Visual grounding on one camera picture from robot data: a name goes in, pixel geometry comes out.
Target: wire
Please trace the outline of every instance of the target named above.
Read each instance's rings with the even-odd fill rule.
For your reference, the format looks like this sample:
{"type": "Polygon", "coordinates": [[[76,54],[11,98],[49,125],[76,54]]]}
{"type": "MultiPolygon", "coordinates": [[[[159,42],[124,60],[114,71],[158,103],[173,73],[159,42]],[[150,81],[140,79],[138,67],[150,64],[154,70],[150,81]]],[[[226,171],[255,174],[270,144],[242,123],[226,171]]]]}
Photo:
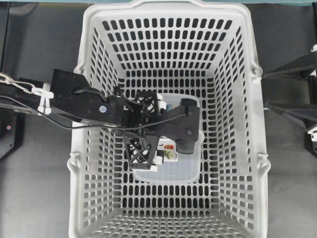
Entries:
{"type": "Polygon", "coordinates": [[[141,126],[136,126],[136,127],[115,127],[115,126],[107,126],[107,125],[83,125],[83,126],[75,126],[75,127],[72,127],[72,126],[66,126],[66,125],[63,125],[57,121],[55,121],[54,119],[48,117],[47,115],[45,115],[44,113],[12,98],[12,97],[8,97],[8,96],[2,96],[0,95],[0,98],[4,98],[4,99],[8,99],[8,100],[11,100],[25,108],[28,108],[28,109],[31,109],[32,111],[42,115],[45,119],[49,120],[50,122],[52,122],[53,124],[55,125],[58,125],[64,129],[67,129],[67,130],[74,130],[74,129],[85,129],[85,128],[92,128],[92,127],[102,127],[102,128],[107,128],[107,129],[112,129],[112,130],[137,130],[137,129],[141,129],[141,128],[144,128],[144,127],[148,127],[148,126],[153,126],[153,125],[158,125],[158,124],[162,124],[162,123],[165,123],[165,122],[168,122],[168,121],[171,121],[171,120],[175,120],[177,118],[180,118],[180,117],[184,117],[184,116],[187,116],[187,114],[179,114],[177,116],[174,116],[172,118],[168,118],[168,119],[165,119],[165,120],[160,120],[160,121],[156,121],[156,122],[153,122],[153,123],[149,123],[149,124],[145,124],[145,125],[141,125],[141,126]]]}

